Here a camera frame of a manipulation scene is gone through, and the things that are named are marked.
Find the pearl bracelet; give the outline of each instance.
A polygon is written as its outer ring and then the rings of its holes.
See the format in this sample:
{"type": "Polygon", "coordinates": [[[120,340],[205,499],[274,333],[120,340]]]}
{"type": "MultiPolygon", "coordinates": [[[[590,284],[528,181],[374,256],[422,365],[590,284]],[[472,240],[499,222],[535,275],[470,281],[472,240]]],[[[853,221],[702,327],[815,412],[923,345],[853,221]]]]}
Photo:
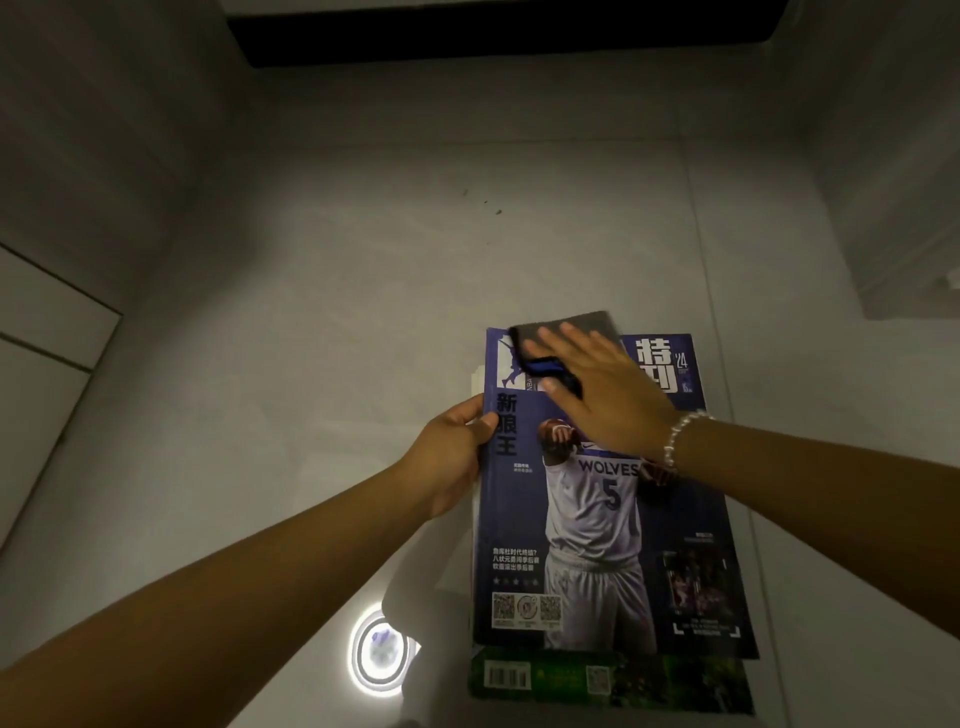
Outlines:
{"type": "Polygon", "coordinates": [[[684,431],[684,428],[687,425],[692,423],[694,420],[699,420],[702,417],[706,417],[710,420],[713,419],[707,410],[698,409],[696,412],[687,412],[677,421],[675,425],[670,428],[670,437],[667,438],[666,445],[663,446],[663,465],[665,465],[668,470],[674,472],[677,470],[673,463],[673,451],[677,444],[677,438],[680,436],[680,433],[684,431]]]}

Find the white jersey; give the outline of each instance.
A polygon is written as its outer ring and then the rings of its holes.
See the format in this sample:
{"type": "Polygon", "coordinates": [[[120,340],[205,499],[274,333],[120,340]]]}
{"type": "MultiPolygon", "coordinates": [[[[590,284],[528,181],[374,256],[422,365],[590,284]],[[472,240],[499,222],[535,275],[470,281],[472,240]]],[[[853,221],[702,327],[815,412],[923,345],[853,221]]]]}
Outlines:
{"type": "Polygon", "coordinates": [[[546,538],[590,561],[622,563],[640,553],[637,460],[574,453],[546,468],[546,538]]]}

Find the small photo inset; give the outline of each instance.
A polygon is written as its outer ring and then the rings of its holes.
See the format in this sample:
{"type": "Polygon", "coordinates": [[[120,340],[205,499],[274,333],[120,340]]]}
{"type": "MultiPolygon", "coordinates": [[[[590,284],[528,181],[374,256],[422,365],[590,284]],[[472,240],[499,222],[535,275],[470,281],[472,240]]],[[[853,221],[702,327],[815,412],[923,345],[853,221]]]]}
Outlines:
{"type": "Polygon", "coordinates": [[[730,594],[733,578],[727,559],[718,553],[697,553],[697,614],[710,619],[733,619],[730,594]]]}
{"type": "Polygon", "coordinates": [[[727,559],[711,547],[663,554],[671,607],[677,614],[708,619],[734,618],[730,594],[735,581],[727,559]]]}
{"type": "Polygon", "coordinates": [[[663,554],[669,586],[670,606],[678,614],[694,614],[696,586],[688,559],[678,553],[663,554]]]}

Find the nba logo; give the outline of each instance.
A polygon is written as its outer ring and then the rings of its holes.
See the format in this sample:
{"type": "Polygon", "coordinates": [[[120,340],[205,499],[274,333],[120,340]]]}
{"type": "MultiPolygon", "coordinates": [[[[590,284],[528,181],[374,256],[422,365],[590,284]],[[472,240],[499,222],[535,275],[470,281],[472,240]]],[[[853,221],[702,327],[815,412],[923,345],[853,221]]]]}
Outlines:
{"type": "Polygon", "coordinates": [[[496,384],[500,389],[527,388],[527,375],[516,364],[514,343],[507,334],[496,345],[496,384]]]}

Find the cabinet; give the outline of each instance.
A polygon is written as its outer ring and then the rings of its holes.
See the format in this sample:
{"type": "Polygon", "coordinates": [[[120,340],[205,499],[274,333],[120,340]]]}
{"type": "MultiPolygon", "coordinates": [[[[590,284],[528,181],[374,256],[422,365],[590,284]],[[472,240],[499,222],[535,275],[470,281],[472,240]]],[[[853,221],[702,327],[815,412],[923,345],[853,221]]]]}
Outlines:
{"type": "Polygon", "coordinates": [[[0,545],[119,319],[0,249],[0,545]]]}
{"type": "Polygon", "coordinates": [[[0,543],[88,379],[86,372],[0,341],[0,543]]]}

